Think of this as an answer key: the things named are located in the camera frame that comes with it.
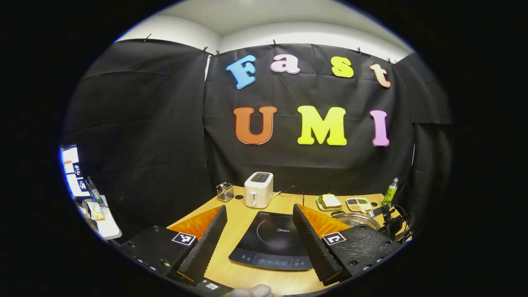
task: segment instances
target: white ceiling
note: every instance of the white ceiling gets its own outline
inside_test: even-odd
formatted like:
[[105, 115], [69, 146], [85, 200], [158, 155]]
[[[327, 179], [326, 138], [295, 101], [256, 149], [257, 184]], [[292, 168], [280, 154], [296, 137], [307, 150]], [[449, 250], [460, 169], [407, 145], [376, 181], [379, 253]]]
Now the white ceiling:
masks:
[[184, 18], [221, 36], [272, 23], [334, 24], [367, 32], [412, 51], [368, 16], [331, 0], [186, 0], [158, 14]]

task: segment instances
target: pink letter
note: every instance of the pink letter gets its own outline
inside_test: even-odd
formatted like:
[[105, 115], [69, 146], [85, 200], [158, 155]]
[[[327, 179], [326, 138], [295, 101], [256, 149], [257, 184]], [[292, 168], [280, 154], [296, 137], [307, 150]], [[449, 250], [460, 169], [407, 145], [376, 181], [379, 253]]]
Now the pink letter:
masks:
[[387, 146], [389, 140], [387, 139], [387, 128], [385, 127], [385, 118], [387, 113], [382, 110], [371, 110], [370, 115], [374, 118], [375, 136], [372, 144], [374, 146]]
[[273, 57], [273, 62], [269, 67], [275, 72], [287, 72], [289, 74], [296, 74], [300, 72], [299, 59], [291, 54], [278, 54]]
[[374, 74], [376, 75], [376, 79], [380, 83], [380, 85], [390, 88], [391, 82], [385, 79], [385, 74], [387, 74], [387, 71], [385, 69], [382, 69], [379, 64], [374, 64], [370, 66], [370, 69], [374, 70]]

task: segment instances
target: white toaster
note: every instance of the white toaster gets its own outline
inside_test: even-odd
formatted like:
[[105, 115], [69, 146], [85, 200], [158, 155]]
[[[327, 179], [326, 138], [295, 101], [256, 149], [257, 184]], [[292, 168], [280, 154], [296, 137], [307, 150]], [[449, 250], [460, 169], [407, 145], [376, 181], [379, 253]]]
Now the white toaster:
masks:
[[246, 206], [264, 208], [273, 196], [273, 173], [255, 172], [244, 183]]

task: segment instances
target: white wall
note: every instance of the white wall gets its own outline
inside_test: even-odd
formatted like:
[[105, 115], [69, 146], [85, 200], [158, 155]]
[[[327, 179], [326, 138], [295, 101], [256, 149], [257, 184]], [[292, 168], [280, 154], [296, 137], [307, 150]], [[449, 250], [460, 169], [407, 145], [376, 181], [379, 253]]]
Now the white wall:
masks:
[[312, 43], [361, 51], [391, 61], [411, 53], [389, 41], [363, 31], [323, 23], [288, 22], [255, 26], [226, 36], [180, 17], [155, 15], [139, 23], [118, 40], [149, 38], [174, 41], [216, 54], [240, 48], [277, 43]]
[[277, 43], [311, 43], [331, 45], [361, 51], [391, 61], [403, 59], [411, 49], [403, 49], [391, 42], [363, 31], [338, 25], [288, 22], [255, 26], [222, 37], [219, 51], [227, 52], [239, 48]]
[[216, 54], [221, 37], [208, 28], [180, 17], [155, 15], [137, 24], [118, 40], [145, 38], [161, 39], [189, 45]]

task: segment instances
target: yellow letter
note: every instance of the yellow letter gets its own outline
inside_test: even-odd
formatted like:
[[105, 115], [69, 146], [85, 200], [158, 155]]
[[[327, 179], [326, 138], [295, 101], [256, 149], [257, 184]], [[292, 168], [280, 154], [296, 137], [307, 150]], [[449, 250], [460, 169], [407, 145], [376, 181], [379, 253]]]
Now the yellow letter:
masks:
[[312, 130], [319, 144], [322, 144], [330, 131], [330, 137], [326, 140], [329, 145], [345, 145], [345, 132], [343, 128], [343, 117], [346, 111], [340, 107], [332, 107], [328, 110], [323, 120], [315, 107], [310, 105], [299, 106], [297, 109], [303, 115], [303, 127], [301, 136], [297, 139], [299, 144], [313, 144]]
[[354, 70], [352, 69], [352, 67], [350, 67], [352, 63], [350, 63], [350, 60], [348, 60], [347, 58], [332, 57], [330, 59], [330, 63], [332, 63], [333, 65], [332, 72], [336, 76], [352, 77], [352, 75], [354, 75]]

